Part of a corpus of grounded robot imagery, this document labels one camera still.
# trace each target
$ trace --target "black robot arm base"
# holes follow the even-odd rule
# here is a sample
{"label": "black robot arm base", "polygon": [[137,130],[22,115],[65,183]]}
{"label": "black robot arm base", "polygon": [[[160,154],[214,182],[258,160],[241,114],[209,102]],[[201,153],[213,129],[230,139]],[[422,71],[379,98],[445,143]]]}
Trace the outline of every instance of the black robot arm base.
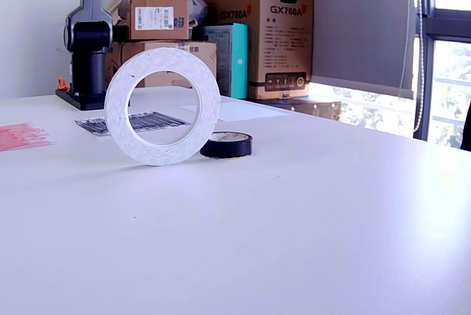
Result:
{"label": "black robot arm base", "polygon": [[101,110],[105,107],[106,92],[101,94],[83,94],[75,96],[71,91],[60,91],[57,89],[56,95],[81,111]]}

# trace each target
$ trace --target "barcode sheet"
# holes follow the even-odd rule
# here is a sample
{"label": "barcode sheet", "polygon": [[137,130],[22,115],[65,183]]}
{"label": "barcode sheet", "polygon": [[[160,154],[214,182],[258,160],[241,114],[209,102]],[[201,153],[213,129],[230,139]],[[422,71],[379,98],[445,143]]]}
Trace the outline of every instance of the barcode sheet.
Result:
{"label": "barcode sheet", "polygon": [[135,30],[173,30],[173,7],[136,7]]}

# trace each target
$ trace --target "tape roll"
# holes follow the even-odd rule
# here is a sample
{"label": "tape roll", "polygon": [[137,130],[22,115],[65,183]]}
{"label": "tape roll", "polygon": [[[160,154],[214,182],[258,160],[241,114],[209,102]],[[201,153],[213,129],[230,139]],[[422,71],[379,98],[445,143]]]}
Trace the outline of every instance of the tape roll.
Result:
{"label": "tape roll", "polygon": [[252,155],[252,136],[239,132],[215,132],[200,153],[217,159],[247,157]]}
{"label": "tape roll", "polygon": [[[185,77],[198,94],[196,120],[183,137],[172,144],[152,144],[132,129],[127,104],[135,86],[145,77],[172,71]],[[116,72],[105,98],[106,124],[118,146],[130,157],[150,166],[180,163],[196,154],[212,135],[221,97],[211,70],[198,57],[179,49],[142,52]]]}

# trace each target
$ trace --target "robotic arm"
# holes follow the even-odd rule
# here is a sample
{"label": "robotic arm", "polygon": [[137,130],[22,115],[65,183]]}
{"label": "robotic arm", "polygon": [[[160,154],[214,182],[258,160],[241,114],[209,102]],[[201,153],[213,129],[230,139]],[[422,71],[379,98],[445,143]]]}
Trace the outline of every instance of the robotic arm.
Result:
{"label": "robotic arm", "polygon": [[80,110],[105,105],[105,58],[113,41],[113,19],[102,0],[80,0],[65,20],[64,44],[72,54],[71,89],[56,94]]}

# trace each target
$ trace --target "red paper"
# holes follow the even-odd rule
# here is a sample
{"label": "red paper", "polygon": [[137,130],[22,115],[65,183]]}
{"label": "red paper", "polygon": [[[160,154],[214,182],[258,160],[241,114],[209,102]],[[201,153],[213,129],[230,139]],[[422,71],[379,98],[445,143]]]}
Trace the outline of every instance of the red paper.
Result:
{"label": "red paper", "polygon": [[0,127],[0,152],[51,144],[47,132],[31,122]]}

